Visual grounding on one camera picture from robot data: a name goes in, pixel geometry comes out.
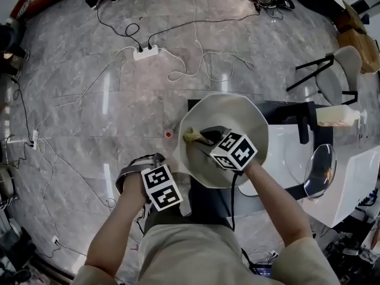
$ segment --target black chair leg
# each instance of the black chair leg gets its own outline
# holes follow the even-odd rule
[[[308,67],[309,65],[316,64],[316,62],[318,62],[320,64],[321,62],[324,62],[324,61],[329,61],[329,63],[325,64],[322,68],[317,69],[316,71],[314,71],[310,75],[306,76],[305,78],[303,78],[300,81],[296,82],[295,84],[291,85],[289,88],[286,89],[286,91],[289,92],[290,90],[292,90],[295,87],[298,87],[300,84],[304,83],[306,80],[309,80],[310,78],[317,76],[320,72],[324,71],[325,69],[327,69],[328,67],[330,67],[331,65],[333,65],[333,63],[334,63],[334,56],[333,55],[329,55],[329,56],[327,56],[327,57],[325,57],[323,59],[319,59],[317,61],[310,62],[310,63],[308,63],[306,65],[298,66],[296,69]]]
[[[306,68],[306,67],[309,67],[310,65],[315,65],[315,64],[320,64],[321,62],[330,61],[331,59],[334,59],[334,55],[328,55],[322,59],[312,61],[312,62],[308,62],[307,64],[299,65],[296,67],[296,69]]]
[[[350,100],[342,103],[342,105],[350,105],[352,103],[357,102],[357,91],[342,91],[342,95],[354,95],[353,99],[350,99]]]

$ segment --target electrical outlet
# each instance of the electrical outlet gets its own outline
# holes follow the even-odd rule
[[[275,257],[275,258],[278,257],[278,253],[274,250],[271,251],[271,255],[272,255],[272,257]]]
[[[133,51],[133,58],[137,61],[140,59],[144,59],[147,57],[157,55],[158,53],[159,53],[159,47],[154,45],[154,46],[152,46],[151,49],[149,49],[148,47],[145,47],[144,49],[142,49],[141,53],[138,50],[134,50]]]
[[[39,133],[37,130],[33,130],[33,149],[38,149],[38,136]]]
[[[57,243],[58,243],[58,237],[57,237],[57,235],[53,236],[52,242],[57,245]]]

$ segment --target white bottle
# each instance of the white bottle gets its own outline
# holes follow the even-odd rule
[[[316,109],[316,120],[319,126],[352,126],[358,119],[357,126],[360,128],[360,116],[363,116],[366,123],[367,111],[360,113],[346,104]]]

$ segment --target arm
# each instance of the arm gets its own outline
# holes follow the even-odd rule
[[[254,185],[285,246],[301,238],[312,238],[305,212],[267,171],[252,160],[244,172]]]
[[[124,257],[132,222],[146,202],[143,189],[139,173],[125,179],[116,207],[90,244],[85,265],[115,276]]]

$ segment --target marble floor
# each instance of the marble floor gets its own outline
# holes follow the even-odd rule
[[[240,18],[255,13],[253,4],[246,0],[195,2],[197,19]],[[321,95],[313,94],[316,90],[313,80],[292,92],[285,91],[306,73],[298,71],[296,74],[296,65],[321,58],[338,48],[337,32],[331,22],[297,0],[293,2],[296,8],[283,11],[283,20],[262,12],[242,21],[197,24],[198,39],[205,52],[234,54],[252,62],[253,71],[237,61],[229,81],[211,81],[206,71],[214,80],[225,79],[230,75],[235,57],[207,55],[205,66],[197,75],[170,82],[167,75],[171,71],[183,70],[179,60],[160,51],[157,56],[134,61],[132,50],[126,49],[81,99],[81,94],[115,53],[135,43],[99,24],[96,12],[84,0],[62,0],[31,19],[22,42],[31,57],[23,65],[20,78],[30,130],[44,120],[53,107],[80,99],[78,103],[55,109],[39,126],[40,136],[45,137],[57,155],[77,173],[57,159],[48,145],[44,155],[47,161],[39,151],[26,147],[27,159],[21,161],[19,169],[11,169],[20,200],[9,213],[30,233],[38,251],[51,255],[55,248],[51,238],[58,232],[61,244],[84,254],[87,252],[94,234],[109,215],[104,203],[113,195],[112,185],[120,169],[147,153],[171,154],[179,121],[186,113],[187,99],[201,99],[222,91],[242,93],[251,100],[314,100],[327,104]],[[120,0],[116,4],[105,0],[99,8],[100,18],[120,33],[129,23],[138,23],[140,30],[135,38],[143,47],[149,35],[190,21],[193,13],[192,0]],[[195,27],[190,24],[154,36],[151,44],[180,56],[188,73],[193,73],[201,56],[194,36]],[[341,69],[334,67],[347,88]],[[378,82],[377,75],[360,75],[359,101],[352,105],[368,111],[368,122],[360,133],[376,143],[380,133]],[[6,88],[2,94],[9,109],[1,116],[1,130],[2,134],[14,135],[7,145],[7,157],[12,160],[23,155],[20,140],[27,138],[27,131],[21,99],[12,97],[15,85],[3,78],[2,86]],[[167,129],[174,131],[172,138],[164,137]],[[355,126],[336,129],[335,143],[355,143],[358,133]],[[53,175],[45,203],[57,230],[42,201],[52,171],[50,164]],[[315,220],[312,224],[319,234],[322,225]],[[282,248],[281,239],[265,211],[238,217],[236,235],[249,254]],[[137,243],[141,238],[134,224],[133,241],[128,244],[118,272],[125,283],[136,281]],[[253,254],[252,260],[265,257]],[[84,256],[62,249],[47,260],[76,273]]]

